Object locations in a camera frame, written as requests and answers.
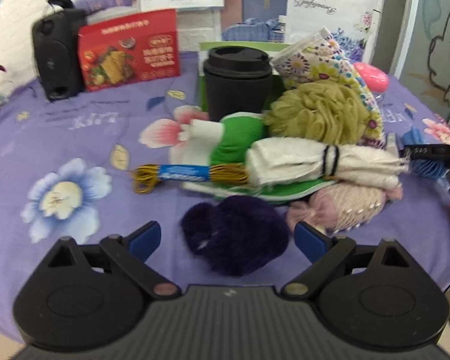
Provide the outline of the red cracker box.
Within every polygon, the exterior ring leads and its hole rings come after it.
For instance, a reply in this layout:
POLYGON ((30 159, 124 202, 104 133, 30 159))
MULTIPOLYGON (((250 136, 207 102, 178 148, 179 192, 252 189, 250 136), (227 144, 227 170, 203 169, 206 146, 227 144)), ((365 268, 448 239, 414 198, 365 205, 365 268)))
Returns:
POLYGON ((177 77, 176 11, 142 12, 82 27, 78 56, 88 92, 177 77))

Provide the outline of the bedding poster dark blue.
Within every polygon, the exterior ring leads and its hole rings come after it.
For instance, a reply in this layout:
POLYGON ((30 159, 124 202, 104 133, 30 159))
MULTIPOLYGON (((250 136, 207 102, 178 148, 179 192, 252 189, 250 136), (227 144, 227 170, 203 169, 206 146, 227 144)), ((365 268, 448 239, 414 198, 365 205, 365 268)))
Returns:
POLYGON ((288 0, 224 0, 221 39, 282 43, 287 5, 288 0))

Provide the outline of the purple floral bedsheet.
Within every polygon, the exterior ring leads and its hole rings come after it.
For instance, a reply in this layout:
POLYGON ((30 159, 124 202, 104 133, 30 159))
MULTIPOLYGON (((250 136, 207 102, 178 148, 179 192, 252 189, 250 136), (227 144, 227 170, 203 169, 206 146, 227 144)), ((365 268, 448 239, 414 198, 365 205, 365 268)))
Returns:
POLYGON ((188 249, 184 213, 205 196, 167 182, 149 194, 133 191, 130 172, 164 164, 165 147, 150 148, 140 133, 196 99, 197 56, 181 56, 181 75, 48 102, 40 83, 19 89, 0 109, 0 333, 18 340, 13 303, 19 290, 62 236, 95 244, 127 235, 151 220, 161 244, 148 264, 179 286, 274 284, 308 267, 296 246, 254 273, 226 277, 188 249))

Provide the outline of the yellow thread skein blue label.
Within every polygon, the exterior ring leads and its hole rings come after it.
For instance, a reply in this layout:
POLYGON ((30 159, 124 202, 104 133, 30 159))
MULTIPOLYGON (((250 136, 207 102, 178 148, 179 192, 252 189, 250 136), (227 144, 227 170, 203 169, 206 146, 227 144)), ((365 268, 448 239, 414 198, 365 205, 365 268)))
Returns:
POLYGON ((130 172, 133 189, 138 194, 149 194, 161 182, 212 182, 221 185, 246 185, 249 174, 237 163, 202 165, 155 165, 146 164, 130 172))

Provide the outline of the black speaker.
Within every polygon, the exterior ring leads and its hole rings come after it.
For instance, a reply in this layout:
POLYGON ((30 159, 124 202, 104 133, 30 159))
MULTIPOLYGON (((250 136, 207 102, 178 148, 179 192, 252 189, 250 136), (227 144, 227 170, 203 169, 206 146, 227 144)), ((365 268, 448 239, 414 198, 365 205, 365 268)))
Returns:
POLYGON ((48 0, 61 10, 38 19, 31 28, 34 60, 40 83, 50 102, 71 98, 84 90, 79 58, 79 31, 86 11, 71 0, 48 0))

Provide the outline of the glass jar pink lid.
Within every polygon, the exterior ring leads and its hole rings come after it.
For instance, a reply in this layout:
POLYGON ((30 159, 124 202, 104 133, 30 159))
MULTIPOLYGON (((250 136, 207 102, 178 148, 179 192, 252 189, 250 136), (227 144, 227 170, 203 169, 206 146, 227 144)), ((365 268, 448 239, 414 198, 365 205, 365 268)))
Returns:
POLYGON ((353 67, 356 71, 355 79, 362 90, 364 102, 368 107, 374 108, 385 96, 385 91, 389 87, 387 74, 368 63, 356 62, 353 67))

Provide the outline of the floral fabric pouch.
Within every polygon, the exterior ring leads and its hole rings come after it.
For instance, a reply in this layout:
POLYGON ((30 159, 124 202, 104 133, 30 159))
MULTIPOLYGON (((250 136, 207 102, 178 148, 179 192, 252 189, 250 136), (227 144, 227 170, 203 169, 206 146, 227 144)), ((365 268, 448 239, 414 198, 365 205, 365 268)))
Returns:
POLYGON ((377 101, 326 27, 282 49, 272 58, 271 64, 286 89, 319 80, 331 80, 352 89, 371 116, 360 142, 377 148, 385 146, 383 120, 377 101))

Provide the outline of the green gift box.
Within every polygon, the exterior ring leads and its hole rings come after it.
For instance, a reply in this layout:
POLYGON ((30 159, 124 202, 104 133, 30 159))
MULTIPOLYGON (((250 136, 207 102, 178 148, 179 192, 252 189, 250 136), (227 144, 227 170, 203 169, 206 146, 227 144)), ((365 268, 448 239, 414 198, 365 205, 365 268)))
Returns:
POLYGON ((212 96, 212 120, 238 111, 269 109, 284 92, 272 59, 287 47, 273 42, 202 43, 198 54, 201 109, 208 111, 207 94, 212 96))

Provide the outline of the white floral bedding package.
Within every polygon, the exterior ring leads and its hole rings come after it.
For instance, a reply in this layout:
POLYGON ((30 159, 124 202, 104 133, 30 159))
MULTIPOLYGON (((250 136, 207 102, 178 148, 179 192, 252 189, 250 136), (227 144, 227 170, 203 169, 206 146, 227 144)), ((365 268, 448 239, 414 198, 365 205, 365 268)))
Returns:
POLYGON ((383 0, 288 0, 285 42, 293 44, 326 27, 349 59, 373 54, 383 0))

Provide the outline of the black lidded coffee cup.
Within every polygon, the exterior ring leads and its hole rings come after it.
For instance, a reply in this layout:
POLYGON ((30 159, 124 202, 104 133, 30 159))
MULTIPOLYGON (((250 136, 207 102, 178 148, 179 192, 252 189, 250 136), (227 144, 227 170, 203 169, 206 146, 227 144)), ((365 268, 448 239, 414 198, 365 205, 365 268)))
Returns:
POLYGON ((203 63, 209 119, 219 121, 237 112, 259 113, 272 90, 269 55, 245 46, 221 46, 203 63))

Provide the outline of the white towel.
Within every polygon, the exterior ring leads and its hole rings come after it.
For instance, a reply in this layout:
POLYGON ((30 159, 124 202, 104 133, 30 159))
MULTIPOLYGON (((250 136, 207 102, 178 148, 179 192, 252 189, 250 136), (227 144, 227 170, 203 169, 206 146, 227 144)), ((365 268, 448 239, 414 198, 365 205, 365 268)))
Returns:
POLYGON ((340 180, 377 189, 394 189, 408 161, 360 145, 326 145, 305 138, 269 137, 255 141, 245 155, 249 182, 289 185, 317 179, 340 180))

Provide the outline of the olive green bath pouf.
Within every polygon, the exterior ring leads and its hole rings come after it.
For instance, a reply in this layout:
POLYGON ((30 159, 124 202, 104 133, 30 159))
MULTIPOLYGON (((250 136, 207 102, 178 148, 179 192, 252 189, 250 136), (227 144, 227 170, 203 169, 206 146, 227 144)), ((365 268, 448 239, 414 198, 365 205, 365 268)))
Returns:
POLYGON ((371 116, 356 91, 331 80, 318 80, 283 92, 263 112, 263 123, 273 137, 356 145, 365 137, 371 116))

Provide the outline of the pink knitted bow hat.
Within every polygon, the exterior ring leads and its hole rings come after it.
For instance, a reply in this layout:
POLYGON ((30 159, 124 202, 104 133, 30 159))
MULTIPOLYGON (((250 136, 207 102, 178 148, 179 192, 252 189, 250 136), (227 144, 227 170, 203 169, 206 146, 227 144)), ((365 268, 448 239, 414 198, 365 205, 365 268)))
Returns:
POLYGON ((330 185, 313 193, 307 201, 289 206, 286 222, 294 229, 307 223, 324 235, 339 233, 369 223, 389 202, 402 199, 399 185, 383 190, 349 183, 330 185))

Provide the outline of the dark purple fluffy scrunchie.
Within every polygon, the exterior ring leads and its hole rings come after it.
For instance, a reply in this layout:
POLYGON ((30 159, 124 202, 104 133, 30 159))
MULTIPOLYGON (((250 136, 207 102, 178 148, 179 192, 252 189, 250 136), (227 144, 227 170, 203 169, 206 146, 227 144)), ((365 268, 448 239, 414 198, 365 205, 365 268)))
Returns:
POLYGON ((181 219, 191 252, 221 275, 249 275, 281 256, 289 245, 289 227, 268 202, 235 195, 217 205, 201 202, 181 219))

